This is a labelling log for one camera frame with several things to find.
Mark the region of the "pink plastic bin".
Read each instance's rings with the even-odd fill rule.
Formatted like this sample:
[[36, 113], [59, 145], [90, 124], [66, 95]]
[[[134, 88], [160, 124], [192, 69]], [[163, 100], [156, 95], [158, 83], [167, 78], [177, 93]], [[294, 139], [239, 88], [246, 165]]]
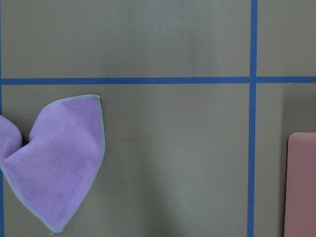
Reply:
[[316, 134], [296, 132], [287, 147], [285, 237], [316, 235]]

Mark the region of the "purple microfiber cloth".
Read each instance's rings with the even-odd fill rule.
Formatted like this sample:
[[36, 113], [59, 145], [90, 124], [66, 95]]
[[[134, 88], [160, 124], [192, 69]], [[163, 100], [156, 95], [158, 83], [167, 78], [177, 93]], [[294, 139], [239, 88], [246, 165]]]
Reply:
[[105, 154], [98, 95], [56, 100], [39, 113], [29, 142], [0, 119], [0, 168], [20, 202], [53, 233], [61, 233], [96, 179]]

